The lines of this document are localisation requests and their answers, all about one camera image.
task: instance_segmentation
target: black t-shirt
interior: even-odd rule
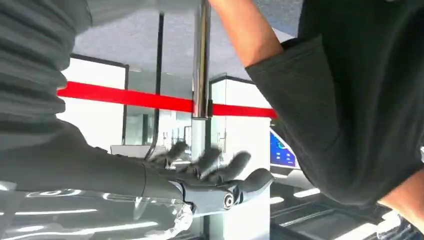
[[[246,70],[328,197],[369,205],[423,168],[424,1],[306,0],[298,38]]]

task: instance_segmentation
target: white wall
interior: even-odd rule
[[[254,84],[224,80],[212,85],[214,103],[269,108]],[[259,168],[270,169],[270,121],[265,117],[222,116],[212,118],[211,135],[226,133],[224,161],[229,163],[240,151],[248,151],[251,160],[238,179],[245,179]],[[268,240],[270,238],[270,192],[234,207],[221,216],[213,216],[216,230],[225,240]]]
[[[71,58],[70,66],[62,73],[72,82],[124,89],[125,71],[123,67]],[[89,145],[110,151],[111,145],[122,144],[124,105],[62,99],[66,111],[57,117],[77,126]]]

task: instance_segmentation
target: monitor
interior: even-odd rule
[[[270,128],[270,163],[273,167],[300,169],[292,148]]]

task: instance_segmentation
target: human arm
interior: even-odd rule
[[[424,233],[424,170],[416,172],[379,203],[397,211]]]
[[[245,67],[283,52],[273,29],[251,0],[209,1]]]

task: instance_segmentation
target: ceiling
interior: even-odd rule
[[[255,0],[281,41],[297,31],[302,0]],[[166,12],[161,94],[190,98],[194,54],[194,12]],[[159,12],[141,9],[92,28],[76,39],[74,53],[130,65],[130,89],[154,92]],[[220,19],[212,11],[209,76],[223,73],[249,79]]]

